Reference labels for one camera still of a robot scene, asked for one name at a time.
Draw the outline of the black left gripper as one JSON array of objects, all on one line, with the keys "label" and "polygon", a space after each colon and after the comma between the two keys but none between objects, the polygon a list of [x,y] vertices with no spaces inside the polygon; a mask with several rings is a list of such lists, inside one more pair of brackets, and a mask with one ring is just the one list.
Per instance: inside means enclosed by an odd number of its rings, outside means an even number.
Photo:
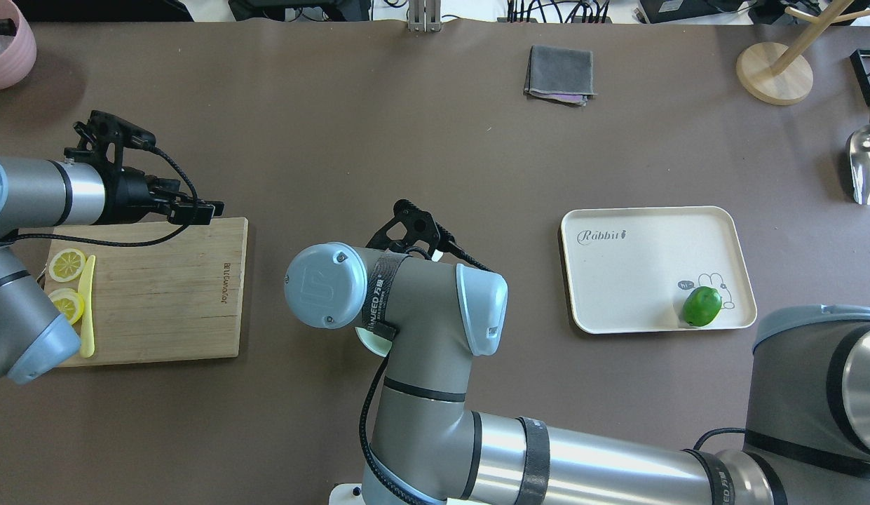
[{"label": "black left gripper", "polygon": [[175,226],[207,226],[224,211],[222,201],[170,202],[182,197],[179,181],[146,175],[142,170],[124,168],[105,177],[105,224],[131,224],[149,213],[170,214]]}]

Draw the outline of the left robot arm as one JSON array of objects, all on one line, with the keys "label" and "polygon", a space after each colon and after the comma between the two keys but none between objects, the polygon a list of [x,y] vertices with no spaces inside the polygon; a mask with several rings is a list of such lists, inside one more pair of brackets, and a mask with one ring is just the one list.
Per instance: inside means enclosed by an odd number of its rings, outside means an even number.
[{"label": "left robot arm", "polygon": [[176,173],[165,180],[76,148],[60,161],[0,156],[0,379],[26,384],[80,346],[13,244],[48,239],[58,226],[130,224],[150,213],[165,215],[179,234],[223,213],[223,202],[199,198],[182,169]]}]

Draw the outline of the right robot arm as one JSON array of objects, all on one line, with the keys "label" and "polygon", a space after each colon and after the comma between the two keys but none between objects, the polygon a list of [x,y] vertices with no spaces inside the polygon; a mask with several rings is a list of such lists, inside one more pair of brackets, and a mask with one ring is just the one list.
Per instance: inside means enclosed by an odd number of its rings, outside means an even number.
[{"label": "right robot arm", "polygon": [[870,504],[870,308],[762,320],[745,441],[711,454],[470,405],[473,361],[505,319],[498,273],[326,243],[297,255],[284,290],[304,323],[389,345],[359,421],[367,503]]}]

